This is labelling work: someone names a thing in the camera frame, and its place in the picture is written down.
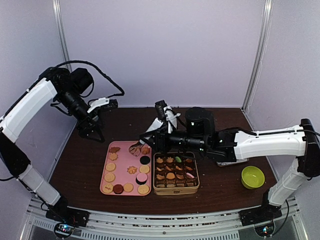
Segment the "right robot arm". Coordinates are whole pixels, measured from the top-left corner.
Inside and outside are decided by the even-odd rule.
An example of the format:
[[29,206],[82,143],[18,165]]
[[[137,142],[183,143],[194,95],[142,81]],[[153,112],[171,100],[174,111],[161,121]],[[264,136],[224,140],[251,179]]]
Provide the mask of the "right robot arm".
[[171,149],[195,151],[219,163],[264,156],[295,157],[280,181],[266,191],[266,199],[256,210],[261,221],[268,220],[302,183],[320,175],[319,133],[314,131],[309,119],[276,130],[248,131],[239,127],[216,130],[211,111],[192,107],[184,115],[185,130],[180,131],[180,114],[162,102],[158,102],[155,108],[158,116],[139,136],[139,143],[149,145],[156,152],[167,153]]

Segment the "gold cookie tin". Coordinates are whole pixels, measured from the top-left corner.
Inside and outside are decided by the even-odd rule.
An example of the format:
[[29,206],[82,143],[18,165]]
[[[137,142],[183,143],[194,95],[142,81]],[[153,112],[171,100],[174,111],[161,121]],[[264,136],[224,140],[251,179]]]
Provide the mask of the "gold cookie tin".
[[195,194],[200,187],[198,166],[192,152],[157,152],[153,155],[153,191],[158,196]]

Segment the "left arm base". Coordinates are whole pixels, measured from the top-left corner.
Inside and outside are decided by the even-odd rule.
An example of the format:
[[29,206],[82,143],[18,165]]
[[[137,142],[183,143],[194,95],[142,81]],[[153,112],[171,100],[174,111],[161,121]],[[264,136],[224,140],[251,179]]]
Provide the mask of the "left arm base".
[[63,213],[57,213],[53,209],[46,211],[45,217],[57,221],[53,227],[53,233],[60,239],[69,238],[78,227],[86,227],[90,213],[85,210],[67,207]]

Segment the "silver white tongs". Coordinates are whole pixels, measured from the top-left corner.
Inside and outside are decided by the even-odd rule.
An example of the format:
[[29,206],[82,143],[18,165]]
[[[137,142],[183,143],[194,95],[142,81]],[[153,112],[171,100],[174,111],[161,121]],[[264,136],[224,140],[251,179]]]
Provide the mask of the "silver white tongs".
[[[152,122],[152,124],[148,127],[148,129],[146,130],[147,132],[156,130],[158,128],[160,128],[163,125],[163,122],[161,120],[159,120],[157,117],[154,119],[154,121]],[[139,140],[137,143],[131,145],[128,148],[128,151],[135,157],[138,157],[141,153],[142,147],[145,145],[145,142],[143,140]]]

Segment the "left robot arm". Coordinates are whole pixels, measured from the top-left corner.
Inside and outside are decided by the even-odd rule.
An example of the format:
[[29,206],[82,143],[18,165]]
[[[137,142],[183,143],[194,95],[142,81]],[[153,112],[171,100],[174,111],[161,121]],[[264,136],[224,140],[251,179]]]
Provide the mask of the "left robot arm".
[[49,67],[22,94],[22,96],[0,118],[0,158],[12,178],[39,197],[61,222],[72,218],[65,198],[46,180],[32,164],[19,143],[23,139],[49,143],[53,131],[53,120],[45,124],[36,121],[47,105],[76,120],[78,134],[85,139],[103,142],[100,111],[107,107],[109,97],[85,101],[84,92],[94,86],[91,74],[85,68],[69,71],[61,66]]

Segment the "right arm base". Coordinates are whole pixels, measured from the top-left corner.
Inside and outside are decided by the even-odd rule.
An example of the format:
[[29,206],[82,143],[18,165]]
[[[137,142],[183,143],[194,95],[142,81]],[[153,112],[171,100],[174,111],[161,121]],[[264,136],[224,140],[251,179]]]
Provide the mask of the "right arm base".
[[274,220],[282,216],[279,206],[259,206],[241,210],[239,217],[242,226],[254,225],[255,233],[259,237],[271,237],[276,231]]

